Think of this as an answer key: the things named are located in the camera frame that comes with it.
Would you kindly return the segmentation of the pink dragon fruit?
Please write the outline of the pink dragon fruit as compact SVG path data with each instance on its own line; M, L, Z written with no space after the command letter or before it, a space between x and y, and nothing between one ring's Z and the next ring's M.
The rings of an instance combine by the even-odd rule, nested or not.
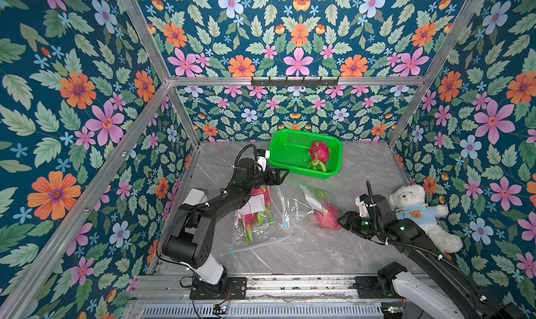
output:
M236 211L239 225L245 232L247 244L253 243L254 228L266 226L274 221L271 211L271 196L267 186L252 190L252 196L244 207Z
M313 217L317 226L325 230L340 230L339 210L329 203L326 193L323 190L307 186L300 186L300 188L304 193L308 213Z
M330 149L325 143L314 142L308 152L311 157L308 169L327 172L327 163L330 157L329 153Z

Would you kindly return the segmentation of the clear zip-top bag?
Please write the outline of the clear zip-top bag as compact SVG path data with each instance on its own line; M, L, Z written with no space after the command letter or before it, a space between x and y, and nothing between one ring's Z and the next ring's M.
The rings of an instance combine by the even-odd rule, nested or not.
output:
M290 217L277 186L261 186L234 213L232 253L283 242L291 237Z
M281 189L283 194L284 202L290 210L290 215L292 219L299 223L308 223L310 226L317 226L316 222L313 220L313 217L308 213L308 208L305 206L304 193L301 190L300 186L306 186L304 184L285 184Z

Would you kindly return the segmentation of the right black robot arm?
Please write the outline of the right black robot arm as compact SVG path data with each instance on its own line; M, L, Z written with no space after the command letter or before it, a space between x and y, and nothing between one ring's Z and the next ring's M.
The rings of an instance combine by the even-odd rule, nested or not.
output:
M390 263L378 271L377 291L407 299L432 318L523 318L515 304L487 294L448 258L461 250L462 240L439 224L449 208L428 205L426 195L420 185L402 186L388 197L368 192L357 198L356 211L338 218L343 229L395 247L440 288L432 290L401 264Z

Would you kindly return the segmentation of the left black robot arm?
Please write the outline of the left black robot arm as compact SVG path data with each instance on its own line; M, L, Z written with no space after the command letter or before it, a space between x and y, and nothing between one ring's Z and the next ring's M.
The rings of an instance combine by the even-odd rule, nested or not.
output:
M169 261L188 267L199 281L217 286L226 271L212 256L216 224L243 208L261 186L279 186L289 169L275 168L270 152L254 144L244 147L233 164L230 182L220 194L204 203L183 203L173 221L163 231L161 252Z

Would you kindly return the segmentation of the green plastic basket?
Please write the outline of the green plastic basket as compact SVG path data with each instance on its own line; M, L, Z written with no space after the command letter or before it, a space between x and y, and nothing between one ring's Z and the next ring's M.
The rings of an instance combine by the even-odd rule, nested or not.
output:
M314 142L323 142L330 149L327 172L308 169L311 161L308 152ZM328 179L338 174L342 167L343 145L333 136L283 129L274 134L269 151L269 162L274 167L289 169L291 173L297 175Z

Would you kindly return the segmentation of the white teddy bear blue shirt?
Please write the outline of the white teddy bear blue shirt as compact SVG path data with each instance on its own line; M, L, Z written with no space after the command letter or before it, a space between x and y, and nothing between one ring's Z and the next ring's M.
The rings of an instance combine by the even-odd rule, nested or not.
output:
M463 247L461 238L445 231L439 224L439 219L448 216L448 206L429 206L426 197L424 187L414 184L400 187L389 195L388 201L398 219L415 222L442 252L460 251Z

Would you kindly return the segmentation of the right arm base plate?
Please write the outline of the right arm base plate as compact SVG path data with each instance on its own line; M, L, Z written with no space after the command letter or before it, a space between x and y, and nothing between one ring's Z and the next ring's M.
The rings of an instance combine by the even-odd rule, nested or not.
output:
M391 284L387 285L384 280L378 281L377 276L356 276L352 288L361 299L404 299L394 291Z

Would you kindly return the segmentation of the black hook rail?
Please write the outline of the black hook rail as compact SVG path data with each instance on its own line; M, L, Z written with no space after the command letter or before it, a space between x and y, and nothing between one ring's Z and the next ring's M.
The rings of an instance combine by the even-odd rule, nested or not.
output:
M333 87L339 84L339 78L324 77L265 77L251 78L251 86L259 87Z

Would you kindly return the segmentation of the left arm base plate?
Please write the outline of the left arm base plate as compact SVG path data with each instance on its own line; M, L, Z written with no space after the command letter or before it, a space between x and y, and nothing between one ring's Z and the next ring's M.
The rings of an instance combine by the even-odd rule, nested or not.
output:
M190 299L192 300L229 300L246 299L246 277L225 277L216 285L211 285L195 277L192 280Z

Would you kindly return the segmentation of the aluminium front rail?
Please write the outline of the aluminium front rail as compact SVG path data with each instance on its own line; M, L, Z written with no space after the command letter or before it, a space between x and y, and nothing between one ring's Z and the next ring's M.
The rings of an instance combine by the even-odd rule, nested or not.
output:
M352 288L356 276L374 274L239 274L246 277L246 299L190 299L186 275L140 278L124 318L432 318L407 299L361 299ZM425 274L413 274L432 290Z

